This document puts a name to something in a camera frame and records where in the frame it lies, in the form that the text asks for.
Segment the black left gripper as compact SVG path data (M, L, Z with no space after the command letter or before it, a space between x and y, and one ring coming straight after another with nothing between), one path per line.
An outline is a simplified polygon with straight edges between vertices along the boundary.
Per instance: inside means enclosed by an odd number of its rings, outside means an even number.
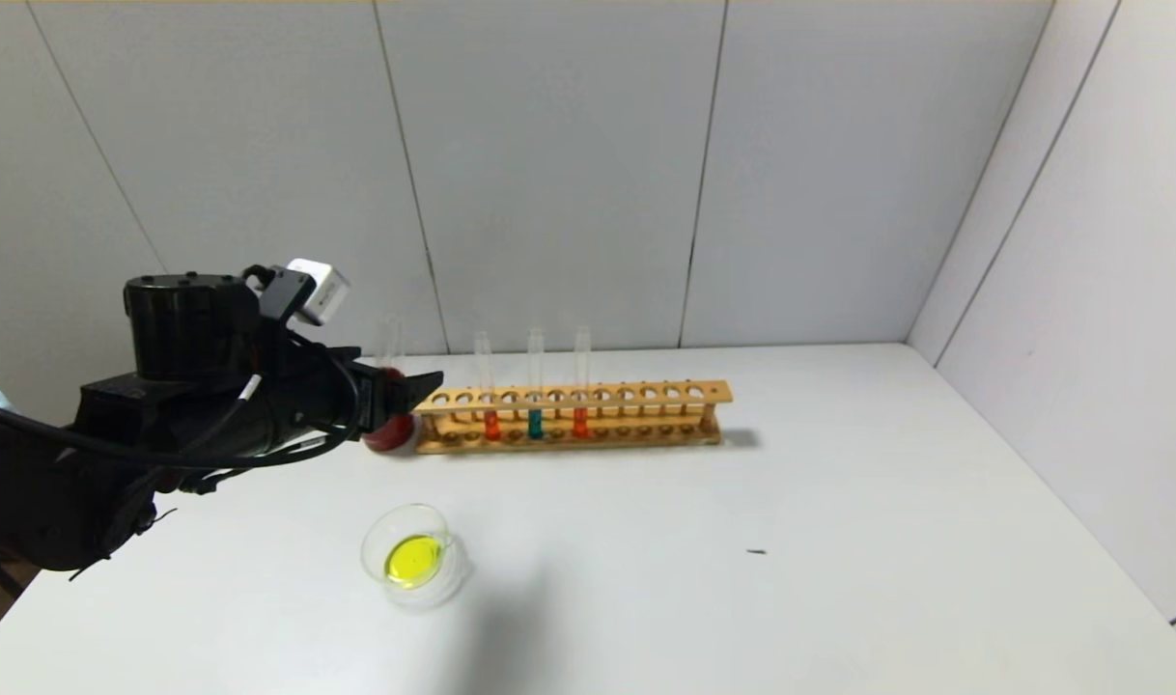
M362 348L292 345L273 388L274 443L322 432L355 440L376 432L390 414L408 414L445 382L434 370L406 375L360 362Z

